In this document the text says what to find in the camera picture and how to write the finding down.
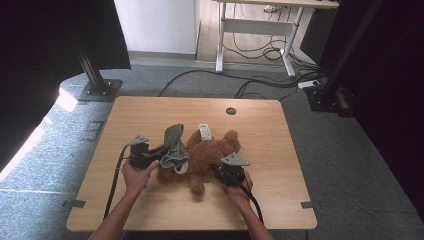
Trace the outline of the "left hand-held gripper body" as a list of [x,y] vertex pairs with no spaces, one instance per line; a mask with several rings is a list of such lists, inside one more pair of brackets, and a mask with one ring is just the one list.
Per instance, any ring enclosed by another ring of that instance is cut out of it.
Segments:
[[158,159],[158,153],[149,150],[149,139],[137,135],[128,143],[130,165],[139,169],[146,169],[153,161]]

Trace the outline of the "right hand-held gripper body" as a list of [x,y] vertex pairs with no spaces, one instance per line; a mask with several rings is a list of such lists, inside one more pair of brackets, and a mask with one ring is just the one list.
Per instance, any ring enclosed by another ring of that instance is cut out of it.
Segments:
[[233,152],[221,159],[220,166],[217,165],[216,178],[226,186],[238,186],[245,180],[244,167],[249,165],[247,160]]

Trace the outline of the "brown teddy bear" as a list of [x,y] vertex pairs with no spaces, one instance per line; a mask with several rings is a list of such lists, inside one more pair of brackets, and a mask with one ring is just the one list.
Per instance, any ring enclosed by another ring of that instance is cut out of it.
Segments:
[[235,130],[227,131],[221,139],[215,139],[207,124],[200,124],[184,145],[189,161],[180,169],[158,168],[160,184],[187,181],[190,191],[197,196],[205,192],[204,180],[214,177],[213,165],[222,166],[221,160],[241,149],[239,135]]

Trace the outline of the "grey cloth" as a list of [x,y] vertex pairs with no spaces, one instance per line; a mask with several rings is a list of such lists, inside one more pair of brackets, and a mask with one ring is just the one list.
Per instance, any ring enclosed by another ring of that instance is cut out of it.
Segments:
[[168,147],[168,150],[160,160],[163,168],[173,168],[179,175],[187,172],[190,160],[181,140],[183,132],[184,125],[182,123],[172,125],[165,130],[164,145]]

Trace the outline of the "person's right hand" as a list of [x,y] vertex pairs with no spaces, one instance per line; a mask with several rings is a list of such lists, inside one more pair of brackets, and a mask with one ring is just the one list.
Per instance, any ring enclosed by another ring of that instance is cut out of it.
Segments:
[[[245,172],[243,186],[248,191],[251,191],[253,188],[253,181],[248,171]],[[250,205],[250,197],[240,187],[223,186],[223,190],[237,206]]]

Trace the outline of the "person's left hand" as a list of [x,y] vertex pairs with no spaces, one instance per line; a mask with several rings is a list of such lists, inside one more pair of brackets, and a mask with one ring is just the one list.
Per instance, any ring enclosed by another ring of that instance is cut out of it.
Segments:
[[159,161],[153,161],[146,169],[138,169],[126,162],[122,168],[122,174],[126,185],[126,195],[139,196],[146,188],[153,170],[159,165]]

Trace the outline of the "dark curtain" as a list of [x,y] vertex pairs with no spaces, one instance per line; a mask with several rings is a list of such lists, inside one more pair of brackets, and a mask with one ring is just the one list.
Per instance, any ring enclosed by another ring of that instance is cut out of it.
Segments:
[[0,171],[83,72],[70,35],[99,69],[128,69],[114,0],[0,0]]
[[349,63],[351,115],[424,220],[424,0],[383,0]]

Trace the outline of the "black metal stand with base plate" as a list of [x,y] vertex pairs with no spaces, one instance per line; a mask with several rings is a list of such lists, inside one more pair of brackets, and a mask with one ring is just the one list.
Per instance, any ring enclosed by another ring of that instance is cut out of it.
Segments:
[[104,79],[99,69],[90,62],[77,33],[72,30],[69,37],[81,67],[88,78],[88,83],[80,93],[78,100],[84,102],[113,102],[123,81]]

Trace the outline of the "white desk frame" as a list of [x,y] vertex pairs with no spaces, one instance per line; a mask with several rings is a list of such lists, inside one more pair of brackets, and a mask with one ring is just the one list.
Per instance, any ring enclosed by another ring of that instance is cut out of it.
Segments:
[[[295,77],[289,52],[297,34],[300,20],[303,16],[305,8],[313,9],[337,9],[339,3],[336,0],[215,0],[222,4],[222,12],[219,25],[219,43],[216,56],[216,71],[223,71],[223,56],[224,56],[224,34],[225,33],[240,33],[240,34],[253,34],[253,35],[272,35],[272,36],[286,36],[288,41],[283,50],[281,58],[287,75],[290,78]],[[297,7],[298,12],[293,22],[271,22],[259,20],[243,20],[236,18],[226,17],[226,4],[254,4],[254,5],[274,5],[274,6],[287,6]]]

